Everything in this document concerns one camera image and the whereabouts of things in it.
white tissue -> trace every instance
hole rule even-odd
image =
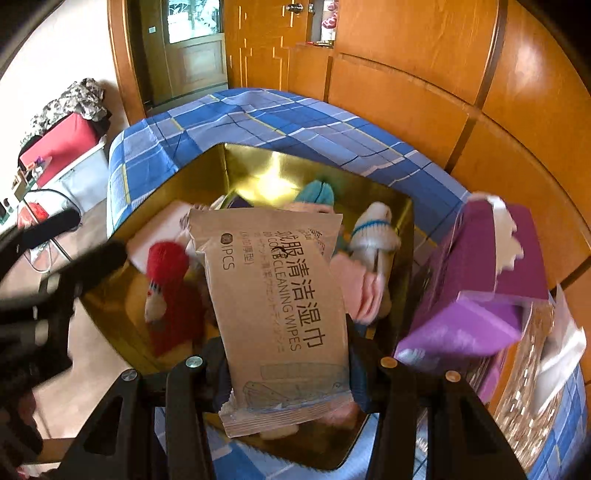
[[[468,201],[486,200],[492,205],[492,218],[495,225],[495,274],[498,276],[503,270],[513,270],[515,260],[523,258],[523,247],[513,236],[517,231],[517,224],[507,210],[503,200],[489,193],[477,192],[468,197]]]
[[[560,285],[556,289],[554,327],[542,350],[534,386],[532,411],[540,414],[573,373],[587,347],[583,328],[577,328]]]

purple box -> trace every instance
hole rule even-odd
[[[396,357],[429,370],[489,356],[521,339],[524,308],[548,300],[544,262],[530,211],[507,205],[524,252],[495,286],[495,227],[485,200],[464,205],[456,226],[429,260],[431,281]]]

gold tray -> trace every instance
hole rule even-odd
[[[220,195],[238,192],[255,206],[280,207],[313,180],[330,183],[335,193],[335,211],[343,214],[346,231],[351,232],[357,218],[372,202],[383,202],[392,210],[392,225],[402,245],[395,257],[389,290],[392,310],[388,318],[370,329],[370,335],[389,355],[400,331],[408,325],[405,304],[413,264],[413,204],[396,190],[359,175],[322,163],[279,152],[243,145],[218,144],[199,155],[164,182],[115,231],[112,238],[127,242],[154,215],[173,200],[210,204]],[[82,304],[95,325],[117,352],[142,374],[170,369],[191,355],[181,346],[155,358],[144,322],[145,292],[148,280],[126,263],[101,285],[82,298]],[[209,336],[217,335],[211,328]],[[360,414],[355,428],[338,429],[315,421],[281,440],[264,441],[259,435],[240,441],[271,455],[319,470],[334,470],[343,464],[353,448],[367,416]],[[221,429],[217,415],[206,420]]]

bed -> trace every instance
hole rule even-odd
[[[451,228],[469,192],[412,146],[333,105],[268,89],[214,93],[142,120],[121,132],[109,155],[107,230],[110,236],[163,182],[220,142],[267,148],[338,166],[402,191],[414,203],[414,263],[418,270]],[[579,367],[568,380],[531,479],[558,478],[585,436],[587,409]],[[164,437],[163,412],[157,431]],[[364,478],[376,419],[366,424],[345,464],[330,473],[306,469],[306,478]],[[218,478],[299,478],[300,466],[271,458],[209,431]],[[417,449],[415,478],[426,457]]]

white wall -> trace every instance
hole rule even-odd
[[[107,0],[66,0],[33,32],[0,79],[0,192],[16,170],[31,117],[86,77],[106,89],[105,106],[113,113],[110,142],[127,119],[111,53]]]

